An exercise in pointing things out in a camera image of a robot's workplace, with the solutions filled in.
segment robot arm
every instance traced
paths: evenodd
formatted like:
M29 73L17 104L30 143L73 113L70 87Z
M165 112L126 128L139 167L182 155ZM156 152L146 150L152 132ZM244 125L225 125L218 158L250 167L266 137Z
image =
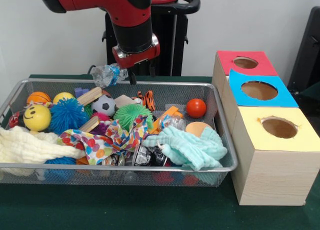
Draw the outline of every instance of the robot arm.
M121 68L129 71L130 82L135 76L130 70L142 61L150 61L160 54L157 37L152 33L152 0L43 0L55 13L91 8L105 9L112 21L118 45L112 49Z

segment metal basket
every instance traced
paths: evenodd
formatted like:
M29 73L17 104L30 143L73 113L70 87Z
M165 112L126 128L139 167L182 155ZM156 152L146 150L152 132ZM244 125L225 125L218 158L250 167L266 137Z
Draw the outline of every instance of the metal basket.
M28 96L35 91L47 93L51 98L60 92L73 93L75 88L92 89L92 80L67 79L26 79L19 82L0 108L1 127L8 129L8 119L12 113L21 111ZM138 91L145 93L153 90L156 111L160 117L170 106L175 105L185 116L188 123L201 121L212 126L222 138L228 149L220 163L221 168L203 168L195 172L186 167L142 167L142 166L100 166L64 164L20 164L0 163L0 183L6 184L68 184L68 185L139 185L139 186L199 186L218 187L228 172L238 164L234 145L226 124L223 107L216 88L208 83L184 82L128 82L118 83L106 89L114 98L125 94L133 97ZM192 98L206 102L204 117L193 119L186 114L185 106ZM5 168L34 169L32 175L15 176L1 171ZM40 179L38 173L44 173Z

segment yellow ball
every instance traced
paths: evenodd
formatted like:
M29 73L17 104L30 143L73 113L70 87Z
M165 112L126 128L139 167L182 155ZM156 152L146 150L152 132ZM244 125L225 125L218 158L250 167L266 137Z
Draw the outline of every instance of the yellow ball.
M23 122L31 131L43 131L50 125L50 110L43 105L32 105L25 110Z
M74 99L75 97L69 92L61 92L53 99L53 104L57 104L60 100Z

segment circular hole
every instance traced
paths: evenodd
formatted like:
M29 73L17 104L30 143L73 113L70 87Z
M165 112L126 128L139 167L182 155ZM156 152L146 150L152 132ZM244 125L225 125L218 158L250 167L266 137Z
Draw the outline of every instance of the circular hole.
M263 81L248 81L241 86L241 90L249 97L259 100L274 99L278 95L278 90Z
M233 62L242 69L254 69L256 66L258 66L258 62L256 60L245 56L238 56L233 59Z
M298 132L296 126L292 122L280 117L266 118L263 120L262 125L268 133L277 138L290 139Z

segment blue fuzzy ball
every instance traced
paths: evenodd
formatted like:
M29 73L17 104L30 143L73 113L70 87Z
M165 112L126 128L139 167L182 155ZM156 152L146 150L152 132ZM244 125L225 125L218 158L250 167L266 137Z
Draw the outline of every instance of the blue fuzzy ball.
M50 129L58 135L69 129L79 129L89 120L84 106L75 98L60 100L50 111Z
M67 164L75 165L76 160L72 157L60 157L52 160L47 160L45 164ZM49 183L65 183L75 175L73 169L46 169L44 172L44 178Z

